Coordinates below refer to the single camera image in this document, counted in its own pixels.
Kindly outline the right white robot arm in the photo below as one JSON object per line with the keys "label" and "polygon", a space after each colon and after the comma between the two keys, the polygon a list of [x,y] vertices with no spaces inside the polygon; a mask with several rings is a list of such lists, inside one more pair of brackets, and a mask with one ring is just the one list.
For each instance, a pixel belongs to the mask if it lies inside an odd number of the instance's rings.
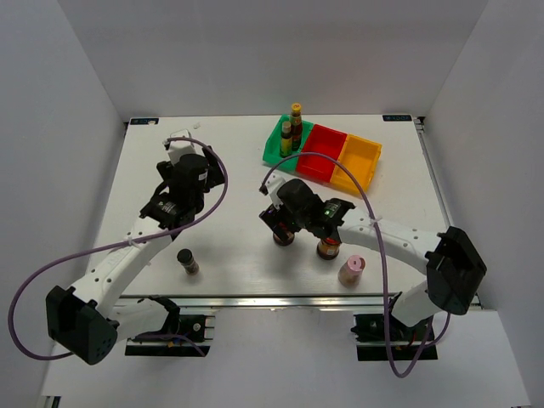
{"label": "right white robot arm", "polygon": [[280,243],[289,245],[306,230],[326,244],[327,257],[342,244],[354,245],[384,252],[424,275],[423,283],[402,291],[389,305],[383,326],[390,337],[406,337],[439,312],[465,315],[486,274],[485,262],[457,227],[433,233],[374,220],[350,201],[321,200],[298,178],[268,180],[259,190],[271,200],[259,217]]}

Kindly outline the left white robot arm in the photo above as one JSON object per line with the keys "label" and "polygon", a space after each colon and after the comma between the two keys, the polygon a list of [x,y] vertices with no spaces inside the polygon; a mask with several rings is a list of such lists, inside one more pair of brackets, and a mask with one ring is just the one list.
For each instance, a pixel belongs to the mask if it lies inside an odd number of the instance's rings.
{"label": "left white robot arm", "polygon": [[55,286],[46,296],[49,336],[88,363],[98,364],[116,343],[143,334],[169,339],[179,331],[179,306],[149,295],[128,307],[117,301],[139,272],[194,222],[204,195],[225,181],[209,151],[182,155],[156,166],[162,182],[141,209],[123,247],[110,251],[93,271],[69,288]]}

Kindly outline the yellow cap sauce bottle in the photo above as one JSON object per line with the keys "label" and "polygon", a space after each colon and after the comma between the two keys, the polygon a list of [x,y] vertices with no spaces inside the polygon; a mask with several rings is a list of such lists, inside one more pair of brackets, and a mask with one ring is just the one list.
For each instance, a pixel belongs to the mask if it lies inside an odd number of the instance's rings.
{"label": "yellow cap sauce bottle", "polygon": [[302,121],[302,106],[299,103],[292,104],[290,115],[291,135],[292,135],[292,151],[298,151],[302,142],[303,121]]}

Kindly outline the red lid jar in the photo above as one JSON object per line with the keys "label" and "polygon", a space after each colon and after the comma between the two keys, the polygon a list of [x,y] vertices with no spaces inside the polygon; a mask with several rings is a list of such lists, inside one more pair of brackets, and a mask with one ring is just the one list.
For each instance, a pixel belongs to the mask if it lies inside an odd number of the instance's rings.
{"label": "red lid jar", "polygon": [[320,258],[324,260],[333,260],[339,254],[341,242],[333,239],[320,240],[317,244],[316,251]]}
{"label": "red lid jar", "polygon": [[287,231],[283,236],[279,236],[276,233],[273,234],[274,242],[281,247],[287,247],[294,242],[295,235]]}

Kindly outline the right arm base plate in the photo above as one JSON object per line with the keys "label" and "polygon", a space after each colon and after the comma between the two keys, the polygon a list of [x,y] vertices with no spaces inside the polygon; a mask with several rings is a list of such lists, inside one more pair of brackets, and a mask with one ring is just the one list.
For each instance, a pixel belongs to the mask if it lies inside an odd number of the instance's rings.
{"label": "right arm base plate", "polygon": [[[391,321],[391,354],[395,361],[410,361],[422,344],[428,328],[425,320],[413,327]],[[356,342],[357,358],[362,362],[387,361],[382,314],[355,314],[350,329]]]}

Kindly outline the small brown cap bottle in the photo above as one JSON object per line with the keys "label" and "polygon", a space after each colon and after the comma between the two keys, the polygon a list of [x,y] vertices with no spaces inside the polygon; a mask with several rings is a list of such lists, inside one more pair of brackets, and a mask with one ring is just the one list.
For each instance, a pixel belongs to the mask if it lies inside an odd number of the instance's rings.
{"label": "small brown cap bottle", "polygon": [[288,157],[292,153],[292,124],[284,121],[280,132],[280,156]]}

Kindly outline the black cap spice jar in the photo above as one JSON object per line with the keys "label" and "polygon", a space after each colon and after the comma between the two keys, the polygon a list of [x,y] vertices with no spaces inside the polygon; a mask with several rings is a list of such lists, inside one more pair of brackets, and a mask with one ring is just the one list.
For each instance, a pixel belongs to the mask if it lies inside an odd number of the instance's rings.
{"label": "black cap spice jar", "polygon": [[183,266],[187,275],[196,275],[200,270],[192,251],[188,248],[181,249],[178,252],[177,260]]}

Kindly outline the pink cap spice bottle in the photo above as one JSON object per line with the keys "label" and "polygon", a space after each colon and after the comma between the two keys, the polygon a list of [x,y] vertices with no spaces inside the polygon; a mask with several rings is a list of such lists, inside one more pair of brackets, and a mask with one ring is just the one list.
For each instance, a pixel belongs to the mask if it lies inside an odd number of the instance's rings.
{"label": "pink cap spice bottle", "polygon": [[345,287],[358,286],[365,267],[366,261],[362,257],[351,256],[338,271],[337,278]]}

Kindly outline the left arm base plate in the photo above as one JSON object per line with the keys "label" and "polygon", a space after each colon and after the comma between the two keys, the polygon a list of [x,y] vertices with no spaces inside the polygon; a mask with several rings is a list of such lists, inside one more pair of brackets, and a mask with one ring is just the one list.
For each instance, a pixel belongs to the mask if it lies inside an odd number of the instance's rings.
{"label": "left arm base plate", "polygon": [[208,355],[216,317],[205,309],[181,309],[163,331],[140,334],[127,340],[124,355],[131,357],[204,358]]}

